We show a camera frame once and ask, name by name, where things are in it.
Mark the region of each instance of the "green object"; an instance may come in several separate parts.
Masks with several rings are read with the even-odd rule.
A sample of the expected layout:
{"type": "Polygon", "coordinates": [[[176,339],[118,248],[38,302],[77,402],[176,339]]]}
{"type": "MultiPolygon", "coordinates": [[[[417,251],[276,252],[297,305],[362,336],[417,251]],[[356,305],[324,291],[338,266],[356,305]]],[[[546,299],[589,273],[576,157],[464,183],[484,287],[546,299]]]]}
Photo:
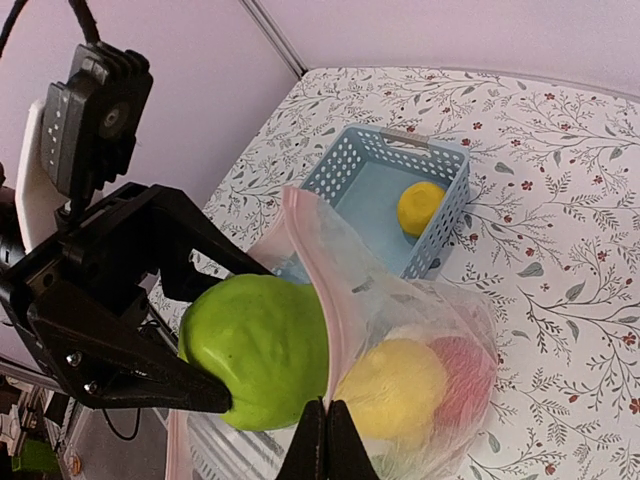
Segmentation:
{"type": "Polygon", "coordinates": [[[19,457],[11,457],[14,472],[59,473],[58,457],[51,445],[27,439],[19,457]]]}
{"type": "Polygon", "coordinates": [[[212,287],[182,319],[180,358],[220,378],[240,430],[298,422],[324,395],[329,375],[327,329],[312,285],[268,275],[238,275],[212,287]]]}

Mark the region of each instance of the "floral tablecloth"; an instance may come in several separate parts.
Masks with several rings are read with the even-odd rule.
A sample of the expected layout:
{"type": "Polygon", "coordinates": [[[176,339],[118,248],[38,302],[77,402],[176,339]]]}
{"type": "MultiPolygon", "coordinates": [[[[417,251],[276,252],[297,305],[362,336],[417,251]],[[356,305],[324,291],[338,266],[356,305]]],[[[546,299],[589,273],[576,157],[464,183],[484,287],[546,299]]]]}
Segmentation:
{"type": "MultiPolygon", "coordinates": [[[[471,152],[471,201],[439,281],[498,312],[499,378],[459,480],[640,478],[640,116],[623,98],[420,68],[318,69],[297,84],[204,211],[248,248],[283,185],[350,123],[471,152]]],[[[203,271],[218,267],[196,254],[203,271]]],[[[185,305],[152,299],[175,327],[185,305]]]]}

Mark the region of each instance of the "yellow lemon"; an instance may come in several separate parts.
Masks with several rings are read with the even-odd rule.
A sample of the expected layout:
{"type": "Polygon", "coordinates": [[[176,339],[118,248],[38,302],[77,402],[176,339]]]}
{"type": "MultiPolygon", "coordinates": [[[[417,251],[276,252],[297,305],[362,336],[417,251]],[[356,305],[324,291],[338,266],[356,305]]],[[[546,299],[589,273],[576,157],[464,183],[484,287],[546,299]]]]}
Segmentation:
{"type": "Polygon", "coordinates": [[[398,201],[398,222],[407,235],[419,237],[438,210],[446,191],[430,182],[407,188],[398,201]]]}
{"type": "Polygon", "coordinates": [[[428,437],[447,392],[447,372],[421,342],[385,340],[361,357],[338,385],[360,435],[414,443],[428,437]]]}

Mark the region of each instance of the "metal frame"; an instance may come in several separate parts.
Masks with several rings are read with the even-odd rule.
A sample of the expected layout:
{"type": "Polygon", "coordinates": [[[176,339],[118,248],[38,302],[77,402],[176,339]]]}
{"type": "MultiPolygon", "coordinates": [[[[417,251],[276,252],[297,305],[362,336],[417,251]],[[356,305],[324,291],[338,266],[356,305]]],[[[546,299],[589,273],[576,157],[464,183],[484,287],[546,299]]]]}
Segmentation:
{"type": "Polygon", "coordinates": [[[239,0],[242,6],[247,10],[249,16],[258,25],[262,33],[267,37],[273,48],[275,48],[278,55],[282,57],[284,63],[293,72],[293,74],[300,80],[309,69],[302,61],[302,58],[293,48],[293,45],[289,42],[284,35],[280,27],[273,20],[273,17],[267,12],[266,8],[260,3],[259,0],[239,0]]]}

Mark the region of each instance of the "black cable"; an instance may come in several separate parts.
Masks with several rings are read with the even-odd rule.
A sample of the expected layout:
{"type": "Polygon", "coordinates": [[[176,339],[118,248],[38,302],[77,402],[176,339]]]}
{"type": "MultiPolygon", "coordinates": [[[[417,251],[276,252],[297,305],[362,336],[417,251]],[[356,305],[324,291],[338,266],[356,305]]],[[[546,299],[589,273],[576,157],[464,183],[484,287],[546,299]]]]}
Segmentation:
{"type": "Polygon", "coordinates": [[[125,442],[130,442],[130,441],[134,440],[138,436],[138,432],[140,431],[140,416],[142,415],[142,409],[140,409],[140,408],[138,409],[138,413],[136,414],[136,425],[135,425],[135,427],[133,427],[133,433],[131,435],[129,435],[128,437],[125,436],[125,435],[122,435],[116,429],[116,427],[111,422],[111,419],[109,418],[109,414],[107,413],[107,411],[104,408],[102,409],[102,415],[104,415],[104,419],[107,422],[107,425],[109,426],[109,429],[120,440],[123,440],[125,442]]]}
{"type": "MultiPolygon", "coordinates": [[[[13,7],[11,7],[11,11],[9,12],[9,15],[2,27],[2,32],[0,32],[0,58],[2,58],[2,53],[4,52],[4,47],[7,45],[7,41],[9,40],[9,35],[11,35],[11,31],[13,30],[18,17],[28,1],[29,0],[15,0],[13,7]]],[[[100,33],[98,33],[96,20],[89,9],[89,5],[87,5],[87,0],[69,0],[69,5],[71,5],[71,8],[73,9],[73,13],[76,14],[76,18],[80,28],[82,29],[85,41],[87,43],[99,42],[100,33]]]]}
{"type": "Polygon", "coordinates": [[[73,13],[76,14],[84,39],[87,43],[97,43],[100,41],[100,34],[98,33],[98,27],[96,20],[93,18],[87,0],[69,0],[69,5],[73,8],[73,13]]]}
{"type": "Polygon", "coordinates": [[[7,45],[7,41],[9,40],[9,35],[11,34],[11,30],[13,30],[13,26],[16,24],[18,17],[20,16],[20,12],[27,4],[29,0],[16,0],[11,7],[11,11],[9,12],[9,16],[4,22],[4,26],[2,27],[2,32],[0,33],[0,58],[2,58],[2,52],[4,51],[4,47],[7,45]]]}

